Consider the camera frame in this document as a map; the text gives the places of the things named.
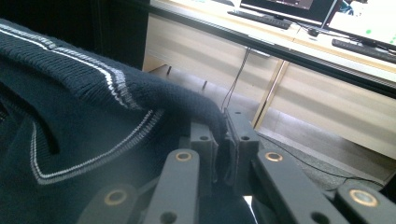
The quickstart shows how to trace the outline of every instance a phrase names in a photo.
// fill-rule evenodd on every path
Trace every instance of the floor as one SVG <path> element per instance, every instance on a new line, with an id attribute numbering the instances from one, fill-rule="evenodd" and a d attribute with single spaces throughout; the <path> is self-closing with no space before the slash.
<path id="1" fill-rule="evenodd" d="M 219 107 L 227 106 L 228 100 L 224 101 L 224 98 L 229 90 L 205 82 L 205 80 L 186 74 L 176 68 L 170 68 L 168 65 L 164 65 L 150 73 L 199 92 L 212 99 Z M 259 102 L 251 101 L 233 93 L 228 106 L 237 108 L 245 114 L 247 119 L 253 120 Z M 386 184 L 396 172 L 395 160 L 272 108 L 265 115 L 258 134 L 274 140 L 277 145 L 281 144 L 290 148 L 290 150 L 294 150 L 294 155 L 300 160 L 315 164 L 325 170 L 333 169 L 336 173 L 341 172 L 343 175 L 359 176 Z M 306 165 L 299 161 L 298 163 L 303 166 L 303 170 L 308 170 Z M 344 181 L 328 176 L 322 178 L 323 174 L 318 170 L 310 169 L 306 173 L 323 189 L 332 188 Z"/>

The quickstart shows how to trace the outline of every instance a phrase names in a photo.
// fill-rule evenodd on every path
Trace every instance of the monitor screen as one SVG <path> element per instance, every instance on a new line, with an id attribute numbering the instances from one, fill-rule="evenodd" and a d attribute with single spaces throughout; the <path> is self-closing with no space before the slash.
<path id="1" fill-rule="evenodd" d="M 242 0 L 241 7 L 323 27 L 337 0 Z"/>
<path id="2" fill-rule="evenodd" d="M 396 49 L 395 10 L 394 0 L 344 0 L 327 26 L 361 41 Z"/>

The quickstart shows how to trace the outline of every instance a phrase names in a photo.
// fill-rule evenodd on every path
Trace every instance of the black metal bracket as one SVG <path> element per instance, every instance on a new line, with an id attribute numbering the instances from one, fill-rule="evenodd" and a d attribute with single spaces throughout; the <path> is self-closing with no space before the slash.
<path id="1" fill-rule="evenodd" d="M 318 189 L 282 150 L 264 148 L 248 120 L 226 109 L 230 169 L 224 182 L 234 196 L 251 195 L 262 223 L 394 223 L 396 205 L 380 192 L 345 184 L 334 195 Z M 216 197 L 217 146 L 207 126 L 192 123 L 191 136 L 180 141 L 190 149 L 172 151 L 159 178 L 141 189 L 105 187 L 80 216 L 82 223 L 199 223 L 201 197 Z"/>

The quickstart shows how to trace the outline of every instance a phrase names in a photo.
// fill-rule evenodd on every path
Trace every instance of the screw hole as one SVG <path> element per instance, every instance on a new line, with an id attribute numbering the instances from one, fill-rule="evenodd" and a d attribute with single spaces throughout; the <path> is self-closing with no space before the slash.
<path id="1" fill-rule="evenodd" d="M 329 219 L 319 212 L 314 212 L 311 215 L 311 217 L 318 224 L 329 224 L 330 223 Z"/>
<path id="2" fill-rule="evenodd" d="M 105 203 L 113 206 L 123 203 L 127 198 L 127 193 L 122 189 L 114 189 L 105 197 Z"/>
<path id="3" fill-rule="evenodd" d="M 265 158 L 268 161 L 283 161 L 283 157 L 275 152 L 267 152 L 265 153 Z"/>
<path id="4" fill-rule="evenodd" d="M 191 160 L 192 155 L 188 152 L 179 152 L 176 154 L 176 159 L 178 161 L 189 161 Z"/>
<path id="5" fill-rule="evenodd" d="M 177 219 L 177 215 L 173 212 L 164 212 L 161 217 L 161 223 L 162 224 L 172 224 L 175 223 Z"/>
<path id="6" fill-rule="evenodd" d="M 352 189 L 349 192 L 350 197 L 355 201 L 356 203 L 359 203 L 364 206 L 368 207 L 377 207 L 378 206 L 378 200 L 369 192 L 366 192 L 361 189 Z"/>

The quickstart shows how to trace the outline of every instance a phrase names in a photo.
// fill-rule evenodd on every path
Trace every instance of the keyboard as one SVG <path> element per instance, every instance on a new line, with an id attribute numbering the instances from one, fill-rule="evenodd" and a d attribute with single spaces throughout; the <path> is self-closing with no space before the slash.
<path id="1" fill-rule="evenodd" d="M 356 44 L 351 44 L 348 43 L 346 41 L 342 41 L 342 40 L 338 40 L 338 39 L 333 39 L 332 40 L 332 45 L 340 48 L 340 49 L 347 49 L 359 54 L 363 54 L 369 57 L 373 57 L 373 58 L 377 58 L 379 60 L 385 61 L 385 62 L 389 62 L 389 63 L 396 63 L 396 56 L 395 55 L 391 55 L 389 53 L 386 52 L 381 52 L 378 51 L 376 49 L 372 49 L 372 48 L 367 48 L 364 46 L 359 46 Z"/>
<path id="2" fill-rule="evenodd" d="M 232 10 L 232 11 L 228 11 L 228 14 L 230 15 L 234 15 L 237 17 L 241 17 L 241 18 L 245 18 L 251 21 L 257 21 L 257 22 L 261 22 L 267 25 L 272 25 L 275 26 L 277 28 L 280 29 L 284 29 L 287 30 L 290 27 L 290 23 L 286 22 L 286 21 L 282 21 L 282 20 L 278 20 L 275 19 L 273 17 L 269 17 L 269 16 L 257 16 L 257 15 L 253 15 L 244 11 L 240 11 L 240 10 Z"/>

